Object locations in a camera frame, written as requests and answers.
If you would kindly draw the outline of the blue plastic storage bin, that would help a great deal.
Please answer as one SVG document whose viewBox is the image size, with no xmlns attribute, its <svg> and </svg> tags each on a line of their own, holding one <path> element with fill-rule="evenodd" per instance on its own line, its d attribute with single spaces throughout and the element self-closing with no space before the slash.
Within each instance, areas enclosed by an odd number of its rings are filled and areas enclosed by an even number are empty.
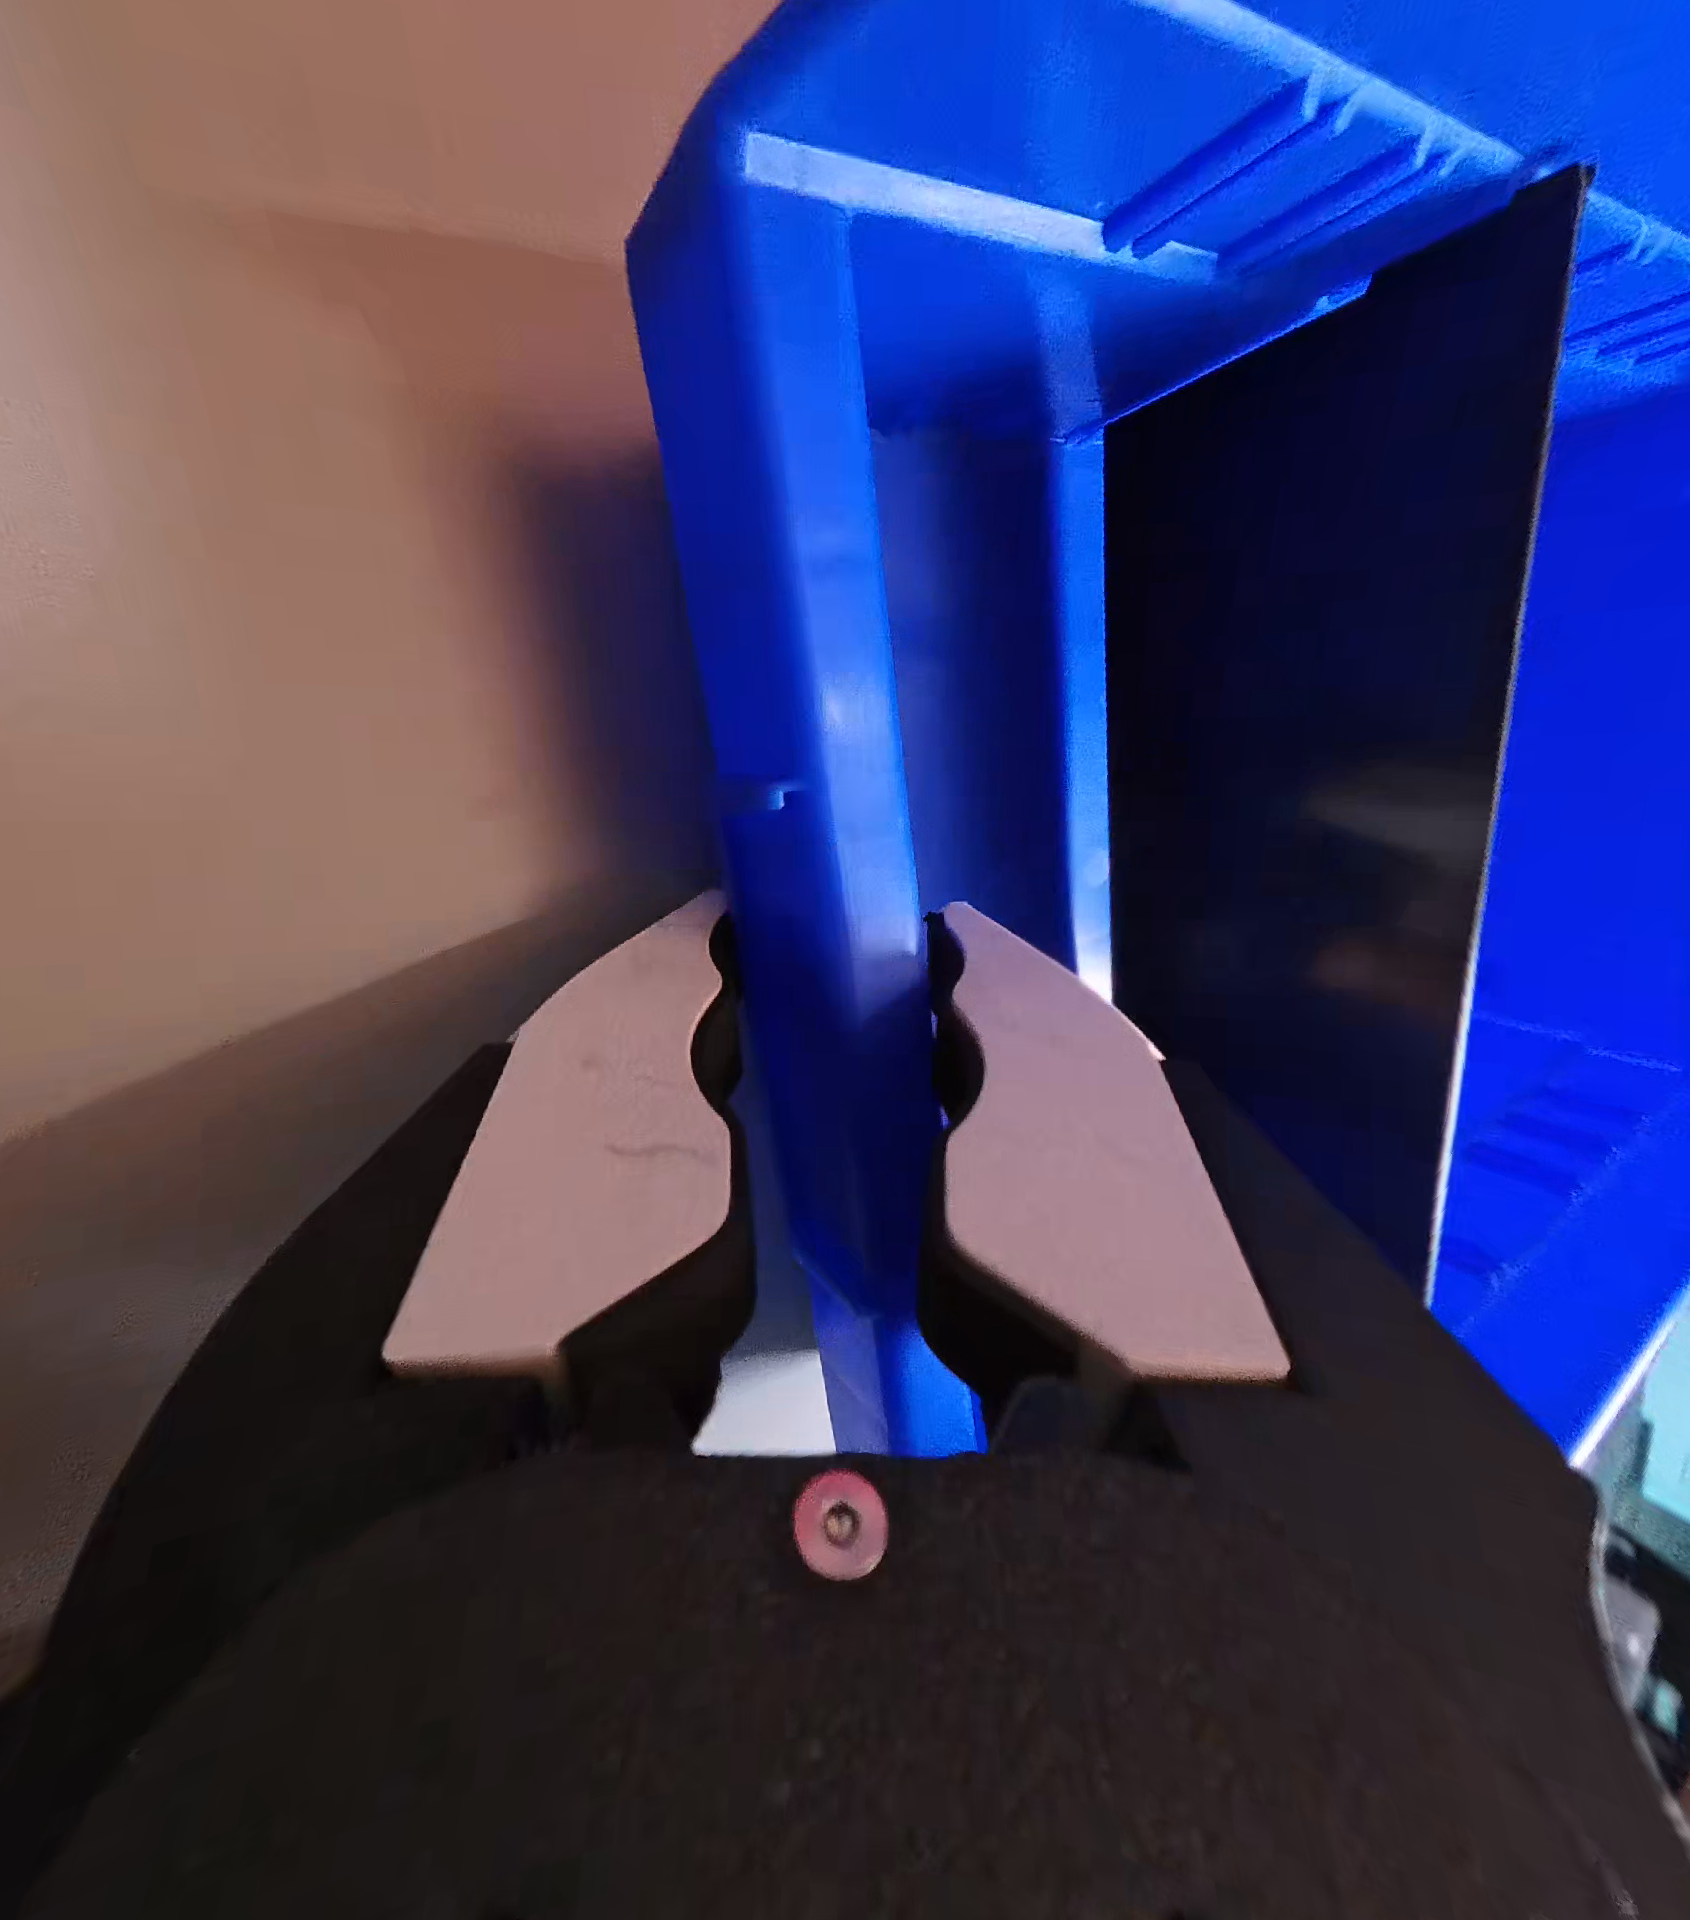
<svg viewBox="0 0 1690 1920">
<path fill-rule="evenodd" d="M 929 1358 L 929 912 L 1112 988 L 1106 432 L 1590 162 L 1425 1299 L 1566 1457 L 1690 1299 L 1690 2 L 785 2 L 625 240 L 839 1442 Z"/>
</svg>

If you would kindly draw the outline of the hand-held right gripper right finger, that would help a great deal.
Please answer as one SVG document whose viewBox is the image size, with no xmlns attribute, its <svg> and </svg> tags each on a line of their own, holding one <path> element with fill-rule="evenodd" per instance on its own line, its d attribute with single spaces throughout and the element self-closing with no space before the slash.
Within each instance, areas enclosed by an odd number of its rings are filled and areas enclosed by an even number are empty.
<svg viewBox="0 0 1690 1920">
<path fill-rule="evenodd" d="M 968 903 L 930 925 L 930 985 L 944 1132 L 918 1305 L 935 1358 L 968 1388 L 1288 1383 L 1154 1043 Z"/>
</svg>

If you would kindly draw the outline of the black divider in blue bin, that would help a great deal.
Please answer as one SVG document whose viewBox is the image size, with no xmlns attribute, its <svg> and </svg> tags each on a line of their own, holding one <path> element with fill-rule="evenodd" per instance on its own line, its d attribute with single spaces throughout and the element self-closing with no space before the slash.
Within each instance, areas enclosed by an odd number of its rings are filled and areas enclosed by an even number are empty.
<svg viewBox="0 0 1690 1920">
<path fill-rule="evenodd" d="M 1422 1296 L 1595 175 L 1104 443 L 1115 1000 Z"/>
</svg>

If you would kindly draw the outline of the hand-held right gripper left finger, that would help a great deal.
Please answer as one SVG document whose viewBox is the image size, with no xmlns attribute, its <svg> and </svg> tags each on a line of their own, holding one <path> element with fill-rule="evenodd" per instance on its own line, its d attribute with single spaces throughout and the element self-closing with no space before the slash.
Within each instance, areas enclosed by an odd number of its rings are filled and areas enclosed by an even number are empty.
<svg viewBox="0 0 1690 1920">
<path fill-rule="evenodd" d="M 590 1388 L 632 1338 L 610 1314 L 741 1224 L 734 1081 L 694 1063 L 724 915 L 717 888 L 687 899 L 517 1028 L 385 1336 L 392 1375 Z"/>
</svg>

